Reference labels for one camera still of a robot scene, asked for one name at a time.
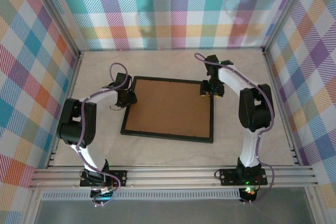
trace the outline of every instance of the brown cardboard backing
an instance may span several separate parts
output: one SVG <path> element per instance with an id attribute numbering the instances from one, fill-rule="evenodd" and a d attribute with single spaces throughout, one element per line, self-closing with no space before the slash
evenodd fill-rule
<path id="1" fill-rule="evenodd" d="M 200 81 L 134 77 L 138 102 L 129 106 L 121 134 L 213 142 L 213 98 Z"/>

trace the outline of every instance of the plaid backdrop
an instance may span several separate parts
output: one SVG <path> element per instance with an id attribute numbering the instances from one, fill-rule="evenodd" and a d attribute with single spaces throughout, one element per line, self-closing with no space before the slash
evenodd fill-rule
<path id="1" fill-rule="evenodd" d="M 272 71 L 305 165 L 336 223 L 336 0 L 299 0 L 271 49 Z"/>
<path id="2" fill-rule="evenodd" d="M 287 2 L 54 1 L 73 33 L 75 30 L 80 33 L 76 38 L 81 37 L 89 50 L 260 47 Z M 71 17 L 64 14 L 65 9 Z"/>
<path id="3" fill-rule="evenodd" d="M 75 57 L 41 0 L 0 0 L 0 223 L 18 223 L 55 134 Z"/>

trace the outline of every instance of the purple cable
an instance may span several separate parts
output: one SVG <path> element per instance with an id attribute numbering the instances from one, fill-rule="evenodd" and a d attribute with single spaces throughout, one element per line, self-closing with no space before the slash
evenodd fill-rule
<path id="1" fill-rule="evenodd" d="M 227 66 L 227 65 L 223 65 L 223 64 L 220 64 L 220 63 L 216 63 L 216 62 L 210 62 L 210 61 L 206 61 L 205 60 L 205 57 L 203 55 L 201 55 L 200 53 L 195 53 L 195 58 L 199 61 L 202 61 L 202 62 L 205 62 L 207 64 L 210 64 L 210 65 L 215 65 L 215 66 L 221 66 L 225 69 L 228 69 L 230 71 L 232 71 L 233 73 L 235 73 L 236 75 L 238 75 L 240 78 L 242 78 L 248 85 L 251 85 L 252 87 L 256 88 L 258 90 L 258 92 L 264 97 L 266 103 L 267 103 L 267 106 L 270 108 L 270 113 L 271 113 L 271 124 L 268 128 L 262 130 L 259 132 L 258 134 L 258 138 L 257 138 L 257 143 L 256 143 L 256 150 L 255 150 L 255 153 L 256 153 L 256 158 L 257 158 L 257 161 L 262 164 L 263 166 L 268 166 L 272 172 L 272 180 L 271 180 L 271 183 L 269 185 L 269 187 L 267 188 L 266 192 L 261 196 L 259 197 L 258 199 L 256 199 L 254 202 L 257 202 L 257 201 L 260 201 L 261 199 L 263 199 L 267 194 L 269 194 L 273 184 L 274 184 L 274 169 L 271 165 L 269 164 L 265 164 L 263 163 L 260 159 L 259 159 L 259 144 L 260 144 L 260 140 L 261 140 L 261 135 L 264 134 L 265 132 L 268 132 L 272 129 L 273 125 L 274 125 L 274 111 L 272 109 L 272 105 L 271 105 L 271 102 L 269 101 L 268 97 L 266 96 L 266 94 L 263 92 L 263 90 L 258 87 L 257 85 L 253 84 L 252 82 L 250 82 L 245 76 L 243 76 L 240 72 L 238 72 L 237 70 Z"/>
<path id="2" fill-rule="evenodd" d="M 101 204 L 99 204 L 99 205 L 102 206 L 102 207 L 105 206 L 107 203 L 111 202 L 111 201 L 113 200 L 113 198 L 118 194 L 118 192 L 119 192 L 119 190 L 120 190 L 120 187 L 121 187 L 121 182 L 120 182 L 119 178 L 117 178 L 116 176 L 114 176 L 114 175 L 112 175 L 112 174 L 104 173 L 104 172 L 102 172 L 102 171 L 96 169 L 95 167 L 91 166 L 91 165 L 85 160 L 85 158 L 83 157 L 83 155 L 81 154 L 79 147 L 80 147 L 80 145 L 81 145 L 81 143 L 82 143 L 82 141 L 83 141 L 84 134 L 85 134 L 85 114 L 84 114 L 84 105 L 85 105 L 85 103 L 88 102 L 88 101 L 90 101 L 91 98 L 93 98 L 93 97 L 95 97 L 95 96 L 97 96 L 97 95 L 99 95 L 99 94 L 103 94 L 103 93 L 111 92 L 111 91 L 113 91 L 113 90 L 115 90 L 115 89 L 117 89 L 117 88 L 123 86 L 123 85 L 126 83 L 126 81 L 127 81 L 127 77 L 128 77 L 127 69 L 126 69 L 126 67 L 125 67 L 123 64 L 118 63 L 118 62 L 115 62 L 115 63 L 111 64 L 111 66 L 110 66 L 110 76 L 111 76 L 111 78 L 112 78 L 111 69 L 112 69 L 112 67 L 115 66 L 115 65 L 120 65 L 120 66 L 122 66 L 122 67 L 124 68 L 124 70 L 125 70 L 125 72 L 126 72 L 126 77 L 125 77 L 124 81 L 123 81 L 119 86 L 113 87 L 113 88 L 108 89 L 108 90 L 107 90 L 107 89 L 106 89 L 106 90 L 100 90 L 100 91 L 98 91 L 98 92 L 96 92 L 96 93 L 90 95 L 89 97 L 85 98 L 85 99 L 82 101 L 82 105 L 81 105 L 82 131 L 81 131 L 81 134 L 80 134 L 79 141 L 78 141 L 78 143 L 77 143 L 77 145 L 76 145 L 77 153 L 78 153 L 79 157 L 82 159 L 82 161 L 84 162 L 85 165 L 87 165 L 90 169 L 92 169 L 92 170 L 95 171 L 96 173 L 100 173 L 100 174 L 103 174 L 103 175 L 105 175 L 105 176 L 109 176 L 109 177 L 115 179 L 115 180 L 118 182 L 118 187 L 117 187 L 117 189 L 114 191 L 113 196 L 112 196 L 108 201 L 106 201 L 105 203 L 101 203 Z M 95 206 L 98 205 L 97 202 L 96 202 L 96 197 L 93 197 L 93 202 L 94 202 Z"/>

